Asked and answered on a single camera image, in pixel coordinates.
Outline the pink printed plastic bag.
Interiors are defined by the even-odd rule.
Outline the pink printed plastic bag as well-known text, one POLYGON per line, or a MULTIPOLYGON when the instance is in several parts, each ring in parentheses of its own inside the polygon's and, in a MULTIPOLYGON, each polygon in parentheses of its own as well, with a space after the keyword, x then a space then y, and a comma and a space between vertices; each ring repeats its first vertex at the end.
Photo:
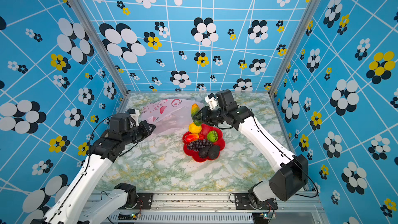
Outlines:
POLYGON ((179 98, 149 103, 141 110, 141 120, 155 125, 153 135, 168 135, 192 123, 191 108, 194 104, 199 108, 204 106, 197 101, 179 98))

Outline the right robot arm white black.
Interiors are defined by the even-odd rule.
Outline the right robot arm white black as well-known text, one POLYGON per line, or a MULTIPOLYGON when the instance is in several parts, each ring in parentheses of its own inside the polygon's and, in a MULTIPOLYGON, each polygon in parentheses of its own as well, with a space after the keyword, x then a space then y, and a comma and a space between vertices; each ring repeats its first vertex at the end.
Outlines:
POLYGON ((209 106, 200 110, 192 107, 191 116, 197 124, 229 124, 264 155, 275 174, 249 189, 248 198, 253 208, 260 209, 269 199, 286 202, 307 184, 308 160, 303 155, 296 156, 273 138, 249 108, 241 106, 227 111, 226 108, 212 110, 209 106))

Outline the green orange papaya fruit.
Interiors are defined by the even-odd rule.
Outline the green orange papaya fruit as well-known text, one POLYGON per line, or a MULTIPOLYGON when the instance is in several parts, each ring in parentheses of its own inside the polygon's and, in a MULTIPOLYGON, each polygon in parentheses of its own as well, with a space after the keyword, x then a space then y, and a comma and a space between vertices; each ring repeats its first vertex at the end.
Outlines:
POLYGON ((193 104, 191 107, 191 117, 196 126, 200 127, 202 125, 202 110, 197 104, 193 104))

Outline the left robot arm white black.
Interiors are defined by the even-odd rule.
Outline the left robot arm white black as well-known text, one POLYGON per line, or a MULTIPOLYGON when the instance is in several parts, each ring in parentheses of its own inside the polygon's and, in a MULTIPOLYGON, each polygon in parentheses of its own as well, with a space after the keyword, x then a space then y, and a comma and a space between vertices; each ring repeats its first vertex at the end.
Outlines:
POLYGON ((135 186, 119 183, 114 190, 94 206, 85 210, 101 177, 124 151, 126 145, 137 144, 151 136, 156 126, 146 121, 135 127, 121 129, 118 134, 108 131, 91 147, 82 168, 66 192, 43 217, 32 224, 100 224, 121 207, 141 207, 135 186))

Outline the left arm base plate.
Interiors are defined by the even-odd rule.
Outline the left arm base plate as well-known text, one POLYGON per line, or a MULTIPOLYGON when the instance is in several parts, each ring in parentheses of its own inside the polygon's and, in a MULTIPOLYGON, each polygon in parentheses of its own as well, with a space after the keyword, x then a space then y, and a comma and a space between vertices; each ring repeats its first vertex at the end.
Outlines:
POLYGON ((153 202, 153 193, 137 193, 135 204, 130 204, 125 209, 149 210, 153 202))

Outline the yellow lemon fruit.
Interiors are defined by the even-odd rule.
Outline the yellow lemon fruit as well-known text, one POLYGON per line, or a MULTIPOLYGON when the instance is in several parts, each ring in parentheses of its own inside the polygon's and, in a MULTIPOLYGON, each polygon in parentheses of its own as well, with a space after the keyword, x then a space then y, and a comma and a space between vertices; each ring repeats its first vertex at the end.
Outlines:
POLYGON ((200 134, 200 132, 202 131, 202 126, 197 126, 195 123, 191 123, 188 127, 188 130, 192 134, 200 134))

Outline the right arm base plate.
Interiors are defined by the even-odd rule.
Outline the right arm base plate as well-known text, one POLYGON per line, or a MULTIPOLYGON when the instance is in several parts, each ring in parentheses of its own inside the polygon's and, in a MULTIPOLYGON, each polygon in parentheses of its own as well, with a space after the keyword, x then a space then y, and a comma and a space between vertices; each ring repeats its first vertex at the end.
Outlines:
POLYGON ((260 201, 249 193, 234 193, 232 202, 237 210, 278 210, 276 199, 260 201))

